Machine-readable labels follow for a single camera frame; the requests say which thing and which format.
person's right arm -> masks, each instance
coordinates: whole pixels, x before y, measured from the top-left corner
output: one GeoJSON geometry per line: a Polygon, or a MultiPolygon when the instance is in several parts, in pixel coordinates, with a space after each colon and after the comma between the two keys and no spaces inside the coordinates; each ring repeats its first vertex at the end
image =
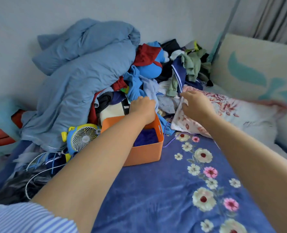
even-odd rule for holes
{"type": "Polygon", "coordinates": [[[277,232],[287,232],[287,160],[219,117],[201,92],[181,93],[184,114],[212,136],[277,232]]]}

orange storage box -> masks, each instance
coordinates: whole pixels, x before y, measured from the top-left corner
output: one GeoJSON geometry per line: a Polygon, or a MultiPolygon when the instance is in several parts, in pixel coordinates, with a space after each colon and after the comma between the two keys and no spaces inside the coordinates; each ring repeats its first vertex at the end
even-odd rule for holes
{"type": "MultiPolygon", "coordinates": [[[[113,126],[118,121],[120,121],[123,117],[124,116],[106,118],[103,121],[103,127],[101,132],[103,133],[109,127],[113,126]]],[[[151,129],[151,128],[155,129],[157,133],[157,139],[159,142],[150,145],[132,147],[132,149],[130,150],[130,154],[128,155],[123,166],[151,163],[160,160],[164,135],[161,129],[161,123],[157,115],[155,115],[155,120],[152,123],[144,127],[144,129],[151,129]]]]}

person's right hand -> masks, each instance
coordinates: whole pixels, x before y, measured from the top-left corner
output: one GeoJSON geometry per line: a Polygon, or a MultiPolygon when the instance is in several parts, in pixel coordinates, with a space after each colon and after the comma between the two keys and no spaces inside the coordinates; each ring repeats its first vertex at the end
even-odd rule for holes
{"type": "Polygon", "coordinates": [[[149,97],[138,97],[130,103],[130,114],[136,114],[145,122],[145,125],[152,123],[155,120],[155,100],[150,100],[149,97]]]}
{"type": "Polygon", "coordinates": [[[182,110],[185,115],[198,123],[217,116],[214,107],[209,99],[199,91],[182,92],[180,96],[188,101],[188,105],[183,103],[182,110]]]}

blue stuffed toy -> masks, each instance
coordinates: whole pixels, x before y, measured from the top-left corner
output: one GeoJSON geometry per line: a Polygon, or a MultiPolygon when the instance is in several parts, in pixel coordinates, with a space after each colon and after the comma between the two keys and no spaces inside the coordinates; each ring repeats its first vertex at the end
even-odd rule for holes
{"type": "MultiPolygon", "coordinates": [[[[152,43],[147,43],[147,45],[154,46],[154,47],[161,47],[157,41],[152,42],[152,43]]],[[[159,63],[169,62],[168,53],[161,48],[161,51],[157,55],[157,58],[155,59],[155,61],[159,63]]],[[[155,63],[152,63],[147,66],[137,66],[137,69],[139,70],[141,76],[145,78],[149,78],[149,79],[157,78],[158,76],[160,76],[162,72],[162,68],[160,66],[157,66],[155,63]]]]}

curtain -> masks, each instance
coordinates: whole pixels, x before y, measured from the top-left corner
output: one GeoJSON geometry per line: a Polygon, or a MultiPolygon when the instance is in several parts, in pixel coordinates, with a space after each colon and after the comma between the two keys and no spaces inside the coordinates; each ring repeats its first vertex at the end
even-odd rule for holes
{"type": "Polygon", "coordinates": [[[251,37],[287,44],[287,0],[263,0],[251,37]]]}

